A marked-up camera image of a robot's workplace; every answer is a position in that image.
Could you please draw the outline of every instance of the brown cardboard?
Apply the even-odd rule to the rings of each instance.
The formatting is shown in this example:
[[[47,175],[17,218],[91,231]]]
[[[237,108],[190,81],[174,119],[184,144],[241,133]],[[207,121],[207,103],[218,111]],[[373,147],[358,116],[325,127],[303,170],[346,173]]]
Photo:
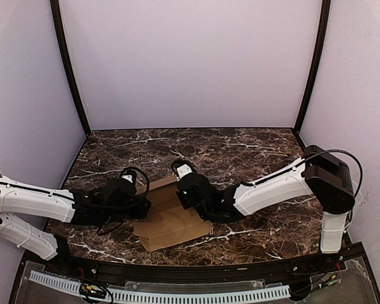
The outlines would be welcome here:
[[[176,195],[176,176],[152,182],[146,196],[152,202],[146,219],[134,222],[134,234],[148,251],[171,247],[210,232],[212,223],[202,220],[196,210],[185,210]]]

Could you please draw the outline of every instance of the brown marble surface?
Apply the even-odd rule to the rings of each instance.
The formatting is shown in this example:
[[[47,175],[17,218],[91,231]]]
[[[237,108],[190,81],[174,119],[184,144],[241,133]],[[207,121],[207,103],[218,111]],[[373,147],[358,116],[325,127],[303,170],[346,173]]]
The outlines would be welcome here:
[[[128,166],[151,181],[171,174],[170,164],[186,158],[219,188],[252,181],[301,156],[288,129],[156,129],[96,131],[80,152],[66,188],[91,189]],[[322,208],[301,197],[265,208],[233,224],[214,224],[209,235],[147,252],[132,234],[132,222],[98,236],[95,227],[50,220],[46,231],[68,239],[72,254],[145,265],[230,265],[291,258],[318,251]]]

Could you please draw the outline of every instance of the white panel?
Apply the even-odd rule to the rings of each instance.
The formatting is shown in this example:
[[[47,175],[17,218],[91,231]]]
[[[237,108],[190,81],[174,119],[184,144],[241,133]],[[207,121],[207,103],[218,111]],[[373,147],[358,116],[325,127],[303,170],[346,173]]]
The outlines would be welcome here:
[[[306,144],[346,149],[362,162],[365,199],[349,231],[364,242],[380,287],[380,0],[332,2],[302,137]]]
[[[49,1],[0,1],[2,173],[59,187],[83,140]],[[43,219],[24,218],[42,227]],[[8,302],[22,252],[0,239],[0,303]]]
[[[92,129],[294,125],[320,0],[61,3]]]

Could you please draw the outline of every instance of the robotic arm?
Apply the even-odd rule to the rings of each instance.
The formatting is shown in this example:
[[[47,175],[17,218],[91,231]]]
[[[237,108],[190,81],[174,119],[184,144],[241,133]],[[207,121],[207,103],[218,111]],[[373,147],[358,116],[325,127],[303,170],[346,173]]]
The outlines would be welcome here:
[[[127,168],[105,187],[91,191],[46,189],[0,174],[0,236],[44,260],[51,260],[58,254],[69,253],[66,239],[40,231],[13,212],[97,227],[124,219],[144,219],[151,206],[146,199],[149,180],[145,176],[148,190],[136,195],[135,170],[138,169]]]
[[[219,191],[192,165],[177,160],[172,168],[179,180],[177,195],[184,208],[194,207],[200,217],[230,223],[303,195],[316,195],[324,208],[320,250],[337,253],[346,218],[355,204],[349,167],[317,146],[305,149],[304,157],[273,174]]]

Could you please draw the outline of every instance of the cardboard box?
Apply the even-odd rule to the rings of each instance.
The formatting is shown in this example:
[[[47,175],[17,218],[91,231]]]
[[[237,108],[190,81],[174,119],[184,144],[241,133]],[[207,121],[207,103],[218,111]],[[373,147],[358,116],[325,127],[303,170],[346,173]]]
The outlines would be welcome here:
[[[148,251],[171,247],[208,234],[212,223],[202,220],[195,209],[185,210],[176,195],[177,179],[171,175],[152,182],[147,199],[148,216],[134,222],[134,234]]]

